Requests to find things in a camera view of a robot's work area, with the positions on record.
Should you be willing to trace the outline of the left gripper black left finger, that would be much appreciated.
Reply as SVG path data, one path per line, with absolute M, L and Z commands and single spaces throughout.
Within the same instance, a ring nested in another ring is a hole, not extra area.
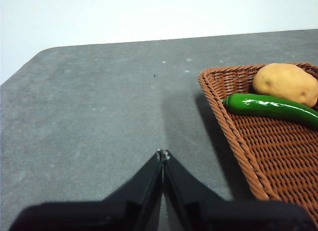
M 155 231 L 162 195 L 162 150 L 100 201 L 48 202 L 25 208 L 12 231 Z

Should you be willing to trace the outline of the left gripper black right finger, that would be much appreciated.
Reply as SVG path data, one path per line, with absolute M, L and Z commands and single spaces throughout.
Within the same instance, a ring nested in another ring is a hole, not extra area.
M 163 184 L 186 231 L 316 231 L 306 210 L 281 201 L 226 201 L 163 151 Z

